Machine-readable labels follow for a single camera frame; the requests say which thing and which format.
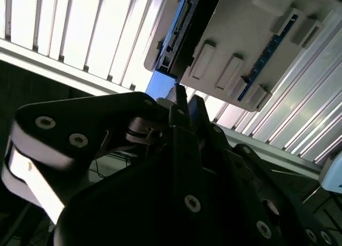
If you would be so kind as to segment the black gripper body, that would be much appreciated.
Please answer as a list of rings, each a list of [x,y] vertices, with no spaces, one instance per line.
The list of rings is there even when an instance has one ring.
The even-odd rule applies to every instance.
[[[213,171],[199,152],[165,149],[75,196],[54,245],[226,245]]]

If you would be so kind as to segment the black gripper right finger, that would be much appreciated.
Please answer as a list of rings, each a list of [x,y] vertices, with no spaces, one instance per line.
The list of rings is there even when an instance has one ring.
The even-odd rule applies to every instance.
[[[337,245],[329,230],[246,144],[230,146],[202,97],[189,114],[203,166],[216,175],[215,200],[226,245]]]

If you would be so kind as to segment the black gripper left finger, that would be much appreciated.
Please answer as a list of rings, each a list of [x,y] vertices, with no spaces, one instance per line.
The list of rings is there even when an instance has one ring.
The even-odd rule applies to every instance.
[[[56,223],[70,198],[89,185],[92,161],[113,152],[159,148],[168,138],[196,138],[185,88],[155,101],[129,92],[20,107],[12,121],[2,181],[9,191],[41,207]]]

